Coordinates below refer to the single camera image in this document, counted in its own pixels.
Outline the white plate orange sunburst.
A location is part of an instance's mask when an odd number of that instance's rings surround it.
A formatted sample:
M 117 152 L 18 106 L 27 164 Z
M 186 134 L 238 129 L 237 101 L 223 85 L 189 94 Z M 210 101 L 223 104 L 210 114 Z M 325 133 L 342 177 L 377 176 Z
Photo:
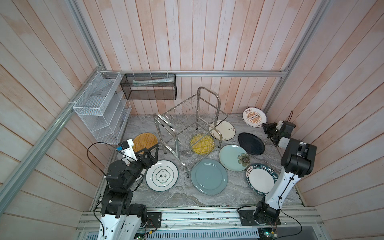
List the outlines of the white plate orange sunburst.
M 267 115 L 260 109 L 255 107 L 246 108 L 242 113 L 244 122 L 254 128 L 262 127 L 267 123 Z

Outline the stainless steel dish rack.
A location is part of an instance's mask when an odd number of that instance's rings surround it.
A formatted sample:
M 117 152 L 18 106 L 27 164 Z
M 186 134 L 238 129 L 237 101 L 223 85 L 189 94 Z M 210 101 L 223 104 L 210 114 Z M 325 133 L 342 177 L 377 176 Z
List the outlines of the stainless steel dish rack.
M 159 142 L 165 153 L 171 153 L 184 167 L 189 177 L 192 168 L 207 155 L 198 155 L 190 147 L 190 139 L 197 134 L 210 135 L 210 127 L 216 128 L 226 120 L 228 114 L 221 109 L 222 101 L 218 93 L 199 87 L 197 93 L 183 100 L 165 113 L 154 114 Z M 215 139 L 215 148 L 221 148 L 220 140 Z

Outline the dark navy plate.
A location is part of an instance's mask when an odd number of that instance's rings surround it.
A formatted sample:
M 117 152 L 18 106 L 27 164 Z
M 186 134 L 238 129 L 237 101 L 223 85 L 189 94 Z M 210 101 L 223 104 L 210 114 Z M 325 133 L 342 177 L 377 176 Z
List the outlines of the dark navy plate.
M 265 144 L 263 141 L 250 133 L 240 133 L 238 136 L 240 147 L 242 147 L 248 154 L 259 156 L 265 151 Z

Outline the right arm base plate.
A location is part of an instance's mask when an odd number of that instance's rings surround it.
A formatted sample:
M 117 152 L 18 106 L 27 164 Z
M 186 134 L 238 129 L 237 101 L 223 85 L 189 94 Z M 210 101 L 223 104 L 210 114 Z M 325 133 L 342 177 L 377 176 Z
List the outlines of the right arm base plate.
M 274 226 L 281 225 L 281 221 L 279 218 L 273 218 L 270 215 L 267 215 L 264 212 L 260 212 L 258 214 L 254 213 L 255 210 L 246 210 L 240 209 L 238 210 L 238 214 L 240 217 L 242 226 Z

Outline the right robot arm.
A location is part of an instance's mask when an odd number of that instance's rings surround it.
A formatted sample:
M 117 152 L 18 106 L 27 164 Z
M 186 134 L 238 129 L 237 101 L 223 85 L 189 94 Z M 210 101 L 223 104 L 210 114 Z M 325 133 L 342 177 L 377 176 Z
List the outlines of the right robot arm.
M 295 184 L 304 176 L 309 175 L 315 166 L 317 147 L 291 138 L 295 124 L 283 121 L 280 128 L 277 123 L 262 124 L 268 139 L 274 144 L 288 139 L 281 159 L 282 170 L 272 190 L 258 202 L 253 212 L 258 225 L 274 224 L 278 219 L 283 203 Z

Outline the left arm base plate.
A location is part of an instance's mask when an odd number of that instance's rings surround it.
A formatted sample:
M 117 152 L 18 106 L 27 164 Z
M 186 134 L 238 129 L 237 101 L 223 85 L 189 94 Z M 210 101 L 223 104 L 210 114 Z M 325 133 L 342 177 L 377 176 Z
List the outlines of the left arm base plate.
M 147 224 L 146 228 L 159 229 L 162 223 L 161 212 L 149 212 L 147 213 Z

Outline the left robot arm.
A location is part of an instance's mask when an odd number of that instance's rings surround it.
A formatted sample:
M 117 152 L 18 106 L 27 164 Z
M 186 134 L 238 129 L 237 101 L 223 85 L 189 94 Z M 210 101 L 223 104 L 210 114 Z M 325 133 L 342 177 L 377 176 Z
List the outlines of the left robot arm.
M 148 225 L 146 205 L 132 204 L 135 181 L 143 178 L 143 170 L 158 162 L 159 145 L 133 151 L 133 144 L 119 143 L 116 151 L 127 158 L 111 163 L 105 174 L 107 186 L 101 200 L 99 240 L 134 240 L 139 228 Z

